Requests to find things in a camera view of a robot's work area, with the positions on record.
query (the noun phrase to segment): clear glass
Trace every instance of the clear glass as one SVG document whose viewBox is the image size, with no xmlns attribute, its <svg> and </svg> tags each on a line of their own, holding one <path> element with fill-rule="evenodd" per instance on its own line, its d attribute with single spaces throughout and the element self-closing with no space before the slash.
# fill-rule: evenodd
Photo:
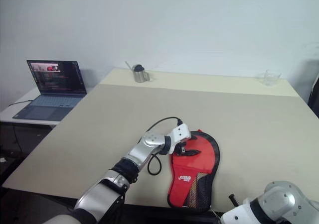
<svg viewBox="0 0 319 224">
<path fill-rule="evenodd" d="M 281 76 L 281 73 L 279 71 L 275 70 L 267 70 L 264 74 L 264 80 L 263 83 L 265 86 L 273 86 L 277 83 Z"/>
</svg>

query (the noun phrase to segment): laptop screen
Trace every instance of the laptop screen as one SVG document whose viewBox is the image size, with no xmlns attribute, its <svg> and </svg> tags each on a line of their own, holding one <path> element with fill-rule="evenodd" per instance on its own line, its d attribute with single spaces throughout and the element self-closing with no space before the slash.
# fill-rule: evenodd
<svg viewBox="0 0 319 224">
<path fill-rule="evenodd" d="M 85 95 L 86 90 L 76 61 L 27 61 L 40 93 Z"/>
</svg>

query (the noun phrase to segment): black cable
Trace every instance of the black cable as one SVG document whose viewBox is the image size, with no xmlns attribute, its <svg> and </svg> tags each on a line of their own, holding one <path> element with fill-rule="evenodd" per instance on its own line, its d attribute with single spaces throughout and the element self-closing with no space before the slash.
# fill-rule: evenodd
<svg viewBox="0 0 319 224">
<path fill-rule="evenodd" d="M 19 144 L 18 137 L 16 136 L 15 126 L 14 126 L 14 124 L 13 124 L 12 126 L 13 126 L 13 133 L 14 133 L 14 136 L 15 136 L 15 141 L 16 141 L 17 145 L 19 146 L 20 154 L 22 154 L 22 148 L 21 148 L 21 146 L 20 146 L 20 144 Z"/>
<path fill-rule="evenodd" d="M 154 126 L 158 125 L 160 122 L 162 122 L 162 121 L 164 121 L 164 120 L 167 120 L 167 119 L 172 119 L 172 118 L 177 119 L 177 126 L 179 126 L 179 125 L 181 125 L 181 124 L 183 123 L 183 121 L 181 121 L 181 119 L 178 118 L 178 117 L 174 117 L 174 116 L 166 117 L 166 118 L 162 118 L 161 120 L 159 120 L 159 121 L 157 121 L 156 123 L 154 123 L 151 127 L 149 127 L 149 128 L 146 130 L 146 132 L 150 131 L 152 128 L 154 128 Z M 161 161 L 160 161 L 160 159 L 157 157 L 157 155 L 159 154 L 159 152 L 157 152 L 157 153 L 155 153 L 155 154 L 152 154 L 152 156 L 151 156 L 151 158 L 150 158 L 150 160 L 149 160 L 149 162 L 148 162 L 148 173 L 151 174 L 151 175 L 153 175 L 153 176 L 156 176 L 157 174 L 159 174 L 159 173 L 161 172 Z M 150 171 L 150 164 L 151 164 L 151 161 L 152 161 L 154 158 L 159 162 L 159 170 L 158 170 L 157 172 L 155 172 L 155 173 L 152 173 L 152 172 Z"/>
<path fill-rule="evenodd" d="M 12 105 L 15 105 L 15 104 L 20 104 L 20 103 L 24 103 L 24 102 L 29 102 L 29 101 L 33 101 L 33 100 L 20 101 L 20 102 L 12 103 L 12 104 L 8 105 L 8 107 L 9 107 L 9 106 L 12 106 Z"/>
</svg>

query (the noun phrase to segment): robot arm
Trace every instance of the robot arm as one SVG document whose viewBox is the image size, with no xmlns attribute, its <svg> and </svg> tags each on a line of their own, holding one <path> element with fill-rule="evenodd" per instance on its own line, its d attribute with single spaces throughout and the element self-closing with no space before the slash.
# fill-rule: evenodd
<svg viewBox="0 0 319 224">
<path fill-rule="evenodd" d="M 172 154 L 178 143 L 190 138 L 184 123 L 168 135 L 146 132 L 126 156 L 82 195 L 73 212 L 56 216 L 45 224 L 95 224 L 107 219 L 124 202 L 125 192 L 137 181 L 138 173 L 152 154 Z"/>
<path fill-rule="evenodd" d="M 272 182 L 265 193 L 226 212 L 222 224 L 319 224 L 319 203 L 310 201 L 293 183 Z"/>
</svg>

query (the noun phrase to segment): white desk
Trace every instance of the white desk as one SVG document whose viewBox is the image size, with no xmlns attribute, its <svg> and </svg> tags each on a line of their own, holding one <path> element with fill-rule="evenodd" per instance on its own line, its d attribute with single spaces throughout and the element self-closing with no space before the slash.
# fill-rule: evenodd
<svg viewBox="0 0 319 224">
<path fill-rule="evenodd" d="M 22 102 L 22 101 L 28 101 L 28 100 L 34 100 L 39 95 L 40 95 L 39 89 L 37 87 L 34 87 L 32 90 L 30 90 L 28 93 L 26 93 L 24 96 L 22 96 L 20 99 L 16 100 L 13 103 Z M 12 106 L 9 106 L 9 107 L 5 108 L 0 113 L 0 121 L 2 121 L 2 122 L 10 122 L 10 123 L 42 124 L 42 125 L 52 125 L 52 126 L 56 126 L 56 125 L 58 125 L 60 123 L 59 121 L 12 118 L 20 110 L 22 110 L 24 107 L 26 107 L 29 103 L 30 102 L 14 104 Z"/>
<path fill-rule="evenodd" d="M 219 144 L 215 210 L 232 208 L 229 194 L 235 193 L 242 202 L 259 196 L 274 180 L 291 181 L 319 200 L 319 119 L 287 81 L 265 87 L 253 78 L 162 72 L 152 76 L 153 82 L 138 84 L 129 70 L 113 70 L 3 186 L 79 198 L 151 124 L 173 115 L 191 130 L 209 133 Z M 168 121 L 155 130 L 167 132 L 175 125 Z M 126 203 L 168 207 L 169 156 L 160 159 L 162 172 L 151 176 L 142 170 Z"/>
</svg>

